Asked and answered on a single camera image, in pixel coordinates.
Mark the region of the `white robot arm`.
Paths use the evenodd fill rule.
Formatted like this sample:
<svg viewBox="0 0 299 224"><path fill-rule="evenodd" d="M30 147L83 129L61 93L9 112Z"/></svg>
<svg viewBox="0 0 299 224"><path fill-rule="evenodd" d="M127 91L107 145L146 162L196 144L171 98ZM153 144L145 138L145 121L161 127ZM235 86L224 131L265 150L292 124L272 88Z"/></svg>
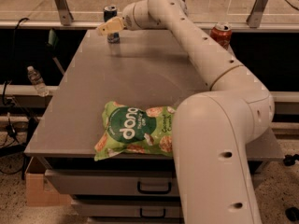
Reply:
<svg viewBox="0 0 299 224"><path fill-rule="evenodd" d="M186 15L182 0L143 0L101 24L168 29L207 90L180 103L172 123L174 162L185 224L262 224L246 155L275 111L265 85Z"/></svg>

